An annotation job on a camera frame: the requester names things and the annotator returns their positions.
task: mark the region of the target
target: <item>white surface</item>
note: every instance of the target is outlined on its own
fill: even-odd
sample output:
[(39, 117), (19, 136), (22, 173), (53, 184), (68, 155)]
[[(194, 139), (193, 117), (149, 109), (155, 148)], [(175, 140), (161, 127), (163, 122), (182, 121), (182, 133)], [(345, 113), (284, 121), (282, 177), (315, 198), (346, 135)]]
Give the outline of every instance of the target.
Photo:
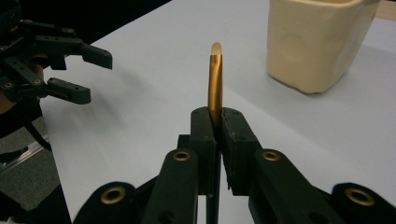
[[(223, 52), (224, 106), (241, 111), (264, 147), (285, 153), (316, 187), (366, 186), (396, 204), (395, 22), (375, 19), (347, 74), (324, 94), (303, 95), (266, 74), (267, 1), (173, 0), (94, 45), (114, 69), (79, 57), (46, 70), (88, 87), (92, 103), (42, 100), (64, 195), (74, 218), (105, 183), (136, 187), (157, 175), (190, 112), (206, 105), (209, 54)], [(227, 191), (219, 223), (252, 223), (248, 199)], [(199, 223), (205, 223), (200, 203)]]

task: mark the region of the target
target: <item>black cable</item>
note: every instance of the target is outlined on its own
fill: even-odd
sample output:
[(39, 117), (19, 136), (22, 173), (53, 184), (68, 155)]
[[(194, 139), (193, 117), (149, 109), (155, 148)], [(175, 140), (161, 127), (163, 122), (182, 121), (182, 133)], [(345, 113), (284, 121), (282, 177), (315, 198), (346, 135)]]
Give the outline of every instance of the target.
[(15, 119), (23, 125), (26, 130), (30, 133), (30, 135), (33, 136), (33, 138), (37, 141), (40, 146), (43, 148), (52, 151), (52, 148), (50, 146), (50, 143), (47, 142), (41, 134), (38, 132), (38, 130), (33, 126), (32, 122), (26, 117), (26, 115), (23, 113), (22, 109), (18, 104), (14, 105), (15, 109), (12, 110), (13, 114), (15, 116)]

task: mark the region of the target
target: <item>beige container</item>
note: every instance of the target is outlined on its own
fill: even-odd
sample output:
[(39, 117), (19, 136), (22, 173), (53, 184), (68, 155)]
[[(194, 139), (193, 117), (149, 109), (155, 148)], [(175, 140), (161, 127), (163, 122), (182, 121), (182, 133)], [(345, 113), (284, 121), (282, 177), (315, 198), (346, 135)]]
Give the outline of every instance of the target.
[(328, 90), (349, 68), (379, 0), (270, 0), (267, 70), (306, 93)]

